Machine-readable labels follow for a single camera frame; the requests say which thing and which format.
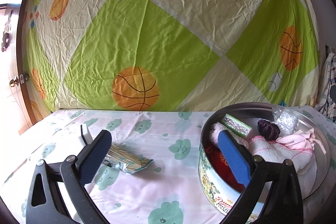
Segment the plaid checked cloth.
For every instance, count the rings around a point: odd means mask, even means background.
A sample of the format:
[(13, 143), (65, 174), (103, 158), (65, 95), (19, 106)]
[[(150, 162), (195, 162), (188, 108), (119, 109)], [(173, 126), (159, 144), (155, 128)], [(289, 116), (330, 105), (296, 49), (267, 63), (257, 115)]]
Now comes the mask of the plaid checked cloth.
[(330, 96), (332, 87), (335, 87), (335, 49), (326, 47), (326, 60), (321, 70), (314, 108), (335, 123), (335, 102)]

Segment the cloud pattern table cloth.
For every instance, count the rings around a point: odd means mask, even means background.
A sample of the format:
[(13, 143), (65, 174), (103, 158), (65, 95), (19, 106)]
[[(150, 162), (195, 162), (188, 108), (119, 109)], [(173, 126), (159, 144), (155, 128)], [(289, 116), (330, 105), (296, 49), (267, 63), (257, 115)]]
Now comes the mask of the cloud pattern table cloth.
[(335, 122), (309, 106), (282, 107), (240, 103), (217, 112), (132, 112), (58, 110), (38, 122), (3, 155), (1, 198), (19, 223), (26, 208), (36, 164), (51, 164), (79, 153), (101, 130), (112, 136), (116, 153), (106, 156), (85, 188), (113, 223), (213, 223), (232, 207), (238, 184), (224, 157), (205, 134), (225, 115), (253, 128), (248, 137), (266, 159), (257, 123), (278, 125), (281, 136), (314, 132), (311, 153), (293, 153), (304, 198), (304, 219), (311, 221), (335, 184)]

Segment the clear plastic bag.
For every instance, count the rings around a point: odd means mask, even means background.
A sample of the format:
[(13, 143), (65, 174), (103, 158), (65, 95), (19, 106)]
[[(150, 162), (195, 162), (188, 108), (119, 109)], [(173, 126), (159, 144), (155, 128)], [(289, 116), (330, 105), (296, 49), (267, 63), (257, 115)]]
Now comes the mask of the clear plastic bag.
[(273, 112), (273, 122), (279, 127), (280, 136), (287, 136), (295, 132), (298, 118), (291, 110), (276, 109)]

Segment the pink drawstring pouch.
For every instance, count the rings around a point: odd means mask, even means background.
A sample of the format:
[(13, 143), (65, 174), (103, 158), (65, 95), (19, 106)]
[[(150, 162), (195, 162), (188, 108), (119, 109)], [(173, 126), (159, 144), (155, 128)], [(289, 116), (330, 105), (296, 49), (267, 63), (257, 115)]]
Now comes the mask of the pink drawstring pouch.
[(291, 135), (277, 138), (276, 142), (284, 145), (288, 149), (311, 149), (312, 151), (315, 149), (315, 145), (317, 144), (324, 155), (327, 153), (322, 142), (316, 138), (314, 128), (310, 128), (307, 131), (298, 130)]

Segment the round cookie tin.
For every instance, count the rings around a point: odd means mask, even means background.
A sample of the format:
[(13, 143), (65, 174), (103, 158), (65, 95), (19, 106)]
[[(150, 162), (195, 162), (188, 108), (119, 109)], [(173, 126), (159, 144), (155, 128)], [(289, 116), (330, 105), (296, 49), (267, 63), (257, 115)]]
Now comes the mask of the round cookie tin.
[(248, 199), (254, 222), (276, 194), (302, 198), (303, 215), (319, 209), (335, 184), (335, 124), (309, 106), (238, 103), (216, 111), (202, 128), (199, 178), (222, 214)]

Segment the wooden door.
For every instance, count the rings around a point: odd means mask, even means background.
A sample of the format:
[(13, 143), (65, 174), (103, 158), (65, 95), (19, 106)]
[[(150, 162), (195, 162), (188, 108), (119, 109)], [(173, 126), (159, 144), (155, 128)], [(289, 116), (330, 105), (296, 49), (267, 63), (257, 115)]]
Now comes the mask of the wooden door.
[(28, 0), (8, 0), (1, 4), (1, 133), (21, 135), (36, 124), (27, 92), (27, 83), (13, 88), (9, 81), (23, 69), (23, 27)]

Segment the red satin drawstring pouch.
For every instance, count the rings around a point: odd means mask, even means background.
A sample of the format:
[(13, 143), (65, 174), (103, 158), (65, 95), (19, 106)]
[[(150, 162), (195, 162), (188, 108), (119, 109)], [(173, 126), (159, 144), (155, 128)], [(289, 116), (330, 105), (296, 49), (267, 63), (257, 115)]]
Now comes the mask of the red satin drawstring pouch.
[(213, 144), (209, 144), (205, 147), (205, 152), (219, 177), (230, 187), (241, 193), (244, 190), (244, 185), (239, 184), (236, 181), (230, 167), (228, 166), (228, 162), (218, 147), (214, 146)]

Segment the toothpick packet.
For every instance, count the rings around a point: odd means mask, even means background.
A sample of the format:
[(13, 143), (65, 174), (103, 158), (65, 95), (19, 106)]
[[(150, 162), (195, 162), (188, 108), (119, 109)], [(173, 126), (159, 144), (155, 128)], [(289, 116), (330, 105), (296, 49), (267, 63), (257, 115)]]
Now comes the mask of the toothpick packet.
[(136, 155), (123, 149), (120, 145), (112, 144), (103, 164), (116, 170), (121, 170), (125, 174), (134, 174), (146, 169), (154, 160)]

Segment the white pink-trimmed towel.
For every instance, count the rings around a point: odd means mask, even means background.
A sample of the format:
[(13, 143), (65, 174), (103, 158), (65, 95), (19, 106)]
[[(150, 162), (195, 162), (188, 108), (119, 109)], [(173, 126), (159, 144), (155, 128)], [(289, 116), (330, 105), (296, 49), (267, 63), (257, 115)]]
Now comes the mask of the white pink-trimmed towel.
[(263, 136), (258, 135), (249, 140), (234, 136), (235, 140), (246, 147), (252, 156), (259, 155), (265, 161), (282, 163), (286, 159), (293, 162), (295, 171), (304, 174), (309, 169), (313, 157), (311, 149), (292, 150), (274, 141), (267, 141)]

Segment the green tissue pack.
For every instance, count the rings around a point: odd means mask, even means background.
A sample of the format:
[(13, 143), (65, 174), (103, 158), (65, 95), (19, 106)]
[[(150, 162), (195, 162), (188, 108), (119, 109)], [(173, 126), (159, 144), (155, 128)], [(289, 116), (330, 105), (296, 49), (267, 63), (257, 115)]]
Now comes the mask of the green tissue pack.
[(252, 127), (229, 114), (224, 116), (224, 118), (221, 120), (221, 123), (236, 135), (244, 139), (248, 138), (253, 133)]

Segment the brass door knob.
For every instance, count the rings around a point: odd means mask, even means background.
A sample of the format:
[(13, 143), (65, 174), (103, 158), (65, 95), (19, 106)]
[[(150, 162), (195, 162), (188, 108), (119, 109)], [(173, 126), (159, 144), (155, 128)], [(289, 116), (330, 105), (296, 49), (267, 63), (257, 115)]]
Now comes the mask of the brass door knob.
[(18, 77), (16, 76), (14, 79), (11, 79), (9, 81), (9, 85), (10, 85), (11, 88), (13, 88), (15, 86), (22, 85), (29, 80), (30, 80), (30, 76), (29, 76), (28, 73), (20, 74)]

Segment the green basketball pattern sheet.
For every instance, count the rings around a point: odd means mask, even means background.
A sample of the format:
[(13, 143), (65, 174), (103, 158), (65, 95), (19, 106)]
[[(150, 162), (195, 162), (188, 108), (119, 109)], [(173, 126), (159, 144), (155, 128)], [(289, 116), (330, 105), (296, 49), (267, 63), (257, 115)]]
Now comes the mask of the green basketball pattern sheet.
[(315, 105), (311, 0), (29, 0), (25, 24), (37, 119), (59, 109)]

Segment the dark purple yarn ball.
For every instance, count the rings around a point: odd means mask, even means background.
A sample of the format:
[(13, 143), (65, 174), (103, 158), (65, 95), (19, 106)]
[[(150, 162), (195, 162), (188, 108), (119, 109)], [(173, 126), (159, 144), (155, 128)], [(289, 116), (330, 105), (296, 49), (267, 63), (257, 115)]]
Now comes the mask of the dark purple yarn ball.
[(280, 128), (278, 125), (271, 123), (266, 120), (259, 120), (257, 122), (257, 128), (259, 131), (259, 134), (263, 136), (267, 141), (274, 141), (276, 140), (280, 135)]

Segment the white black sponge block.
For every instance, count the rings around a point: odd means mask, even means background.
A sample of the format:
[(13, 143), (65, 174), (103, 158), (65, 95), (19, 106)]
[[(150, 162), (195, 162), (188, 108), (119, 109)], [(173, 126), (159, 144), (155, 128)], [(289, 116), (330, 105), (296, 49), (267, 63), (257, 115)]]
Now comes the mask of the white black sponge block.
[(80, 137), (79, 137), (81, 144), (83, 146), (86, 146), (88, 144), (91, 144), (93, 142), (93, 138), (90, 134), (90, 131), (86, 124), (80, 125)]

